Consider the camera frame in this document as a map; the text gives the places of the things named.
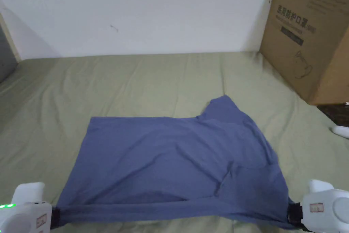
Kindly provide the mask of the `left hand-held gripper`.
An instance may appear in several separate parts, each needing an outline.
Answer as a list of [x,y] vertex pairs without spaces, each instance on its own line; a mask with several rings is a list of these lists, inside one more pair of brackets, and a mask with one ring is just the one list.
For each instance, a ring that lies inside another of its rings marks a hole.
[[43,182],[16,187],[11,202],[0,205],[1,233],[49,233],[58,228],[60,210],[43,200]]

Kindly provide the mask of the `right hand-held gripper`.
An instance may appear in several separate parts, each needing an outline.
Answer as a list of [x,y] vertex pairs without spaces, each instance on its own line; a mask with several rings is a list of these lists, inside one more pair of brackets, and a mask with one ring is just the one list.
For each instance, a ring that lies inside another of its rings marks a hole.
[[288,221],[296,228],[314,233],[349,232],[349,192],[321,180],[309,181],[309,193],[290,204]]

